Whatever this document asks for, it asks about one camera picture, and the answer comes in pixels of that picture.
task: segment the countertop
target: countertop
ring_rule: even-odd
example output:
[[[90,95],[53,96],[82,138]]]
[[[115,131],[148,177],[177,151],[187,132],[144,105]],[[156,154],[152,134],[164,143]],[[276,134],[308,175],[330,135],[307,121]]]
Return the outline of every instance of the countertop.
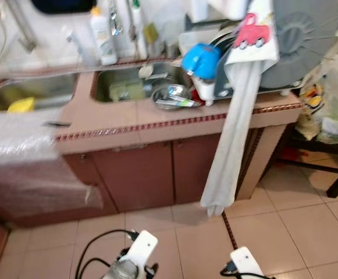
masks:
[[[174,111],[158,109],[150,99],[101,103],[93,99],[97,72],[82,73],[72,100],[63,108],[60,121],[70,127],[56,132],[57,149],[81,153],[126,145],[188,138],[222,131],[230,99],[212,106]],[[302,103],[293,94],[259,94],[250,128],[295,122]]]

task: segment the plastic wrap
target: plastic wrap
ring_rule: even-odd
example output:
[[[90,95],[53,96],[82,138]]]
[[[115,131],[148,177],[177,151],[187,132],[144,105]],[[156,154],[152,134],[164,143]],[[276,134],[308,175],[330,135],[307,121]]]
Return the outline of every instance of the plastic wrap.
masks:
[[[60,110],[0,113],[0,208],[12,217],[101,208],[99,190],[84,185],[54,148]]]

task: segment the white towel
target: white towel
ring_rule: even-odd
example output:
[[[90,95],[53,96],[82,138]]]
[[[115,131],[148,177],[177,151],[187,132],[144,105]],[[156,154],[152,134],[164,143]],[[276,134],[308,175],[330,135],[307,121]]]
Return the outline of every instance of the white towel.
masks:
[[[272,12],[272,1],[254,0],[251,3],[238,36],[242,36],[243,28],[247,30],[253,25],[261,26],[264,34],[268,27],[268,36],[264,35],[262,46],[248,45],[246,48],[235,46],[225,63],[225,73],[234,92],[201,197],[200,204],[208,208],[209,217],[213,214],[222,214],[224,208],[234,202],[246,136],[261,74],[274,65],[279,57]]]

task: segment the yellow sponge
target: yellow sponge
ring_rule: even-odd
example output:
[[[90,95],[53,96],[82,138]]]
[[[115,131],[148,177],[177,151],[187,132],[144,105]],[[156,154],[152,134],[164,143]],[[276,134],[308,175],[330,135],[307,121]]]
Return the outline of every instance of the yellow sponge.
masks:
[[[8,108],[8,112],[31,112],[34,110],[34,98],[29,97],[17,100]]]

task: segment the sink basin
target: sink basin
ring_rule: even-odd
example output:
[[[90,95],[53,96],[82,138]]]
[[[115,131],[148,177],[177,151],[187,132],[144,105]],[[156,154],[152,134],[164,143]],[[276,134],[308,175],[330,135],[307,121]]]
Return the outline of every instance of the sink basin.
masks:
[[[185,71],[181,67],[172,66],[171,62],[154,62],[147,65],[153,65],[154,69],[149,78],[139,78],[138,72],[142,65],[121,66],[100,72],[97,89],[92,97],[98,102],[136,101],[150,98],[160,82],[186,87],[190,85]]]
[[[0,111],[20,100],[34,98],[34,110],[57,108],[72,96],[78,74],[9,80],[0,85]]]

